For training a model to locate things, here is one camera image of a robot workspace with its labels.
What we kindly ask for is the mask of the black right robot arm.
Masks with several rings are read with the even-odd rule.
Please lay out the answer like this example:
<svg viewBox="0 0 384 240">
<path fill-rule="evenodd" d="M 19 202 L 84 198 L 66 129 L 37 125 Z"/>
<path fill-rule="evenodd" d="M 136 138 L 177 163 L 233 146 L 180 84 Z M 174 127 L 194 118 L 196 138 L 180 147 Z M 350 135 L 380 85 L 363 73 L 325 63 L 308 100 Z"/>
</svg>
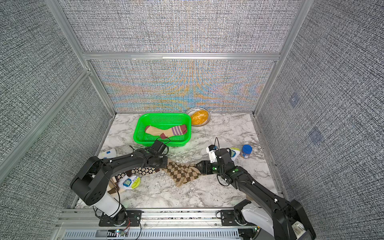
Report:
<svg viewBox="0 0 384 240">
<path fill-rule="evenodd" d="M 314 240 L 317 237 L 303 206 L 296 200 L 279 197 L 244 168 L 236 166 L 231 149 L 211 145 L 206 152 L 209 160 L 197 164 L 199 171 L 203 175 L 216 175 L 218 180 L 225 181 L 226 187 L 233 186 L 250 197 L 234 207 L 238 225 L 256 225 L 276 240 Z"/>
</svg>

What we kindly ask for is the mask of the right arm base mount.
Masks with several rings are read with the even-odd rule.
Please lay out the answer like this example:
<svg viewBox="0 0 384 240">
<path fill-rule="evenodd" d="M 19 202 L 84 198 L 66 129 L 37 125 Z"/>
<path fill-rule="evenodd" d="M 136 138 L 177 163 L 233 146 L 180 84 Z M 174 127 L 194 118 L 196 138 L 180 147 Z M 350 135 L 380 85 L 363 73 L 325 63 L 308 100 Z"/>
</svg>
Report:
<svg viewBox="0 0 384 240">
<path fill-rule="evenodd" d="M 275 236 L 272 218 L 259 206 L 249 200 L 243 200 L 231 210 L 220 210 L 218 216 L 223 226 L 256 226 Z"/>
</svg>

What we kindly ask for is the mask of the white sock blue yellow patches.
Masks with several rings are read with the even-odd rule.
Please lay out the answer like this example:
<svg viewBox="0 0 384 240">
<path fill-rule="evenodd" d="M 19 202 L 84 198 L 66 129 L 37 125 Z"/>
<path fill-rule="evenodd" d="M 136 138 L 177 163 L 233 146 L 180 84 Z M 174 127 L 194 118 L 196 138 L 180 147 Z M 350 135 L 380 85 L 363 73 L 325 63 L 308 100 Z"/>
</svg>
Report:
<svg viewBox="0 0 384 240">
<path fill-rule="evenodd" d="M 117 157 L 117 151 L 116 149 L 110 149 L 104 152 L 99 153 L 98 158 L 99 159 L 112 159 Z"/>
</svg>

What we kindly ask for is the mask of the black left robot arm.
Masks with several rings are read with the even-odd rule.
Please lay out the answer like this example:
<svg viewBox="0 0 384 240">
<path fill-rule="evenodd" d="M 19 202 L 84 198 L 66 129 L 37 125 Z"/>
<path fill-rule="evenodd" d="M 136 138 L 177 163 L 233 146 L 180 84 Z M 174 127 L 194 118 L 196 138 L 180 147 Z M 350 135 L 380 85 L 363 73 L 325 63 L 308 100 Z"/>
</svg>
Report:
<svg viewBox="0 0 384 240">
<path fill-rule="evenodd" d="M 70 188 L 88 205 L 98 203 L 111 179 L 137 168 L 163 169 L 168 164 L 169 147 L 156 140 L 151 146 L 112 159 L 90 157 L 70 183 Z"/>
</svg>

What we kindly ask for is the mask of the brown checkered argyle sock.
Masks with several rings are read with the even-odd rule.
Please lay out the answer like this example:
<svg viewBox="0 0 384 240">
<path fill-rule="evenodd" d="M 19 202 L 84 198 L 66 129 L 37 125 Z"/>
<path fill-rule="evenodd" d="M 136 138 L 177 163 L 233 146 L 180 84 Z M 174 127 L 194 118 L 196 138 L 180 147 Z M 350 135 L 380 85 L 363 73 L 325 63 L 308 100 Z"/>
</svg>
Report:
<svg viewBox="0 0 384 240">
<path fill-rule="evenodd" d="M 195 164 L 182 164 L 168 160 L 163 171 L 175 182 L 177 187 L 194 181 L 202 174 Z"/>
</svg>

